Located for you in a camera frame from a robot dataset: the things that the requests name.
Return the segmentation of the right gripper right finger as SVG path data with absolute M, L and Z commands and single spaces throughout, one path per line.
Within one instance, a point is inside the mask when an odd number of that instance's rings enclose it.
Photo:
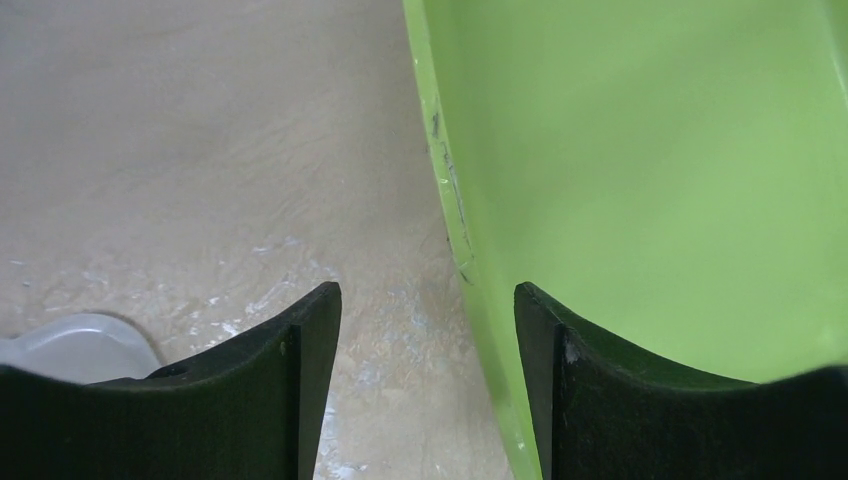
M 843 479 L 847 369 L 765 384 L 697 370 L 514 291 L 520 360 L 546 479 Z

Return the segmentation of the white mesh basket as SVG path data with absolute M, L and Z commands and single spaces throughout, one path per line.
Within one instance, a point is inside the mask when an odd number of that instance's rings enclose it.
M 142 379 L 163 366 L 131 323 L 99 313 L 68 315 L 3 338 L 1 364 L 77 384 Z

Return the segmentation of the green white plastic basket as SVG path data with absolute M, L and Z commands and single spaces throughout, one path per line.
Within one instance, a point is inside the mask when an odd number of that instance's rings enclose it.
M 514 291 L 755 384 L 847 369 L 843 1 L 407 1 L 427 142 L 514 476 Z

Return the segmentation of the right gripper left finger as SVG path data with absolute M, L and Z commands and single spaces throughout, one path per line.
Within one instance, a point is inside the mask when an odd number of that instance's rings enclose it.
M 90 385 L 1 370 L 5 479 L 309 479 L 342 292 L 285 311 L 143 379 Z

